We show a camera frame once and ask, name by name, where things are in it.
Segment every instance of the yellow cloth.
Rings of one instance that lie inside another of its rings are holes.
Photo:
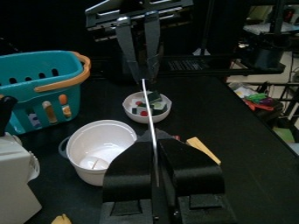
[[[70,224],[70,220],[65,214],[57,216],[50,224]]]

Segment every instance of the yellow object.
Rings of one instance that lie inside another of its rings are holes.
[[[70,224],[70,220],[65,214],[57,216],[50,224]]]
[[[200,141],[200,139],[197,137],[192,137],[189,139],[186,139],[185,143],[196,148],[197,150],[200,150],[202,153],[205,153],[209,158],[214,161],[214,163],[217,165],[220,165],[220,160],[217,159],[217,157],[212,154],[210,150],[206,148],[206,146],[202,144],[202,142]]]

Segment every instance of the white container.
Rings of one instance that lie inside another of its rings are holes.
[[[113,120],[92,122],[73,133],[66,144],[66,156],[86,183],[102,186],[109,163],[134,140],[133,129]]]
[[[132,100],[142,97],[144,92],[137,92],[130,94],[122,102],[126,116],[137,123],[148,123],[148,116],[140,116],[132,113]],[[166,110],[160,115],[153,115],[153,123],[158,123],[169,115],[170,112],[172,102],[162,94],[161,97],[162,101],[166,103]]]

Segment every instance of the teal plastic basket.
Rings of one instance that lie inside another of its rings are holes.
[[[5,131],[19,135],[69,121],[80,110],[80,83],[89,58],[77,52],[42,51],[0,57],[0,95],[17,103]]]

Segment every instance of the small bottle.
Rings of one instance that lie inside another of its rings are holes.
[[[49,123],[56,123],[57,122],[57,118],[56,118],[56,115],[54,115],[54,112],[53,112],[53,108],[52,108],[52,104],[45,101],[42,104],[42,109],[45,111],[45,114],[48,116],[48,119],[49,119]]]
[[[70,118],[70,106],[68,105],[68,96],[61,94],[60,97],[61,112],[65,118]]]

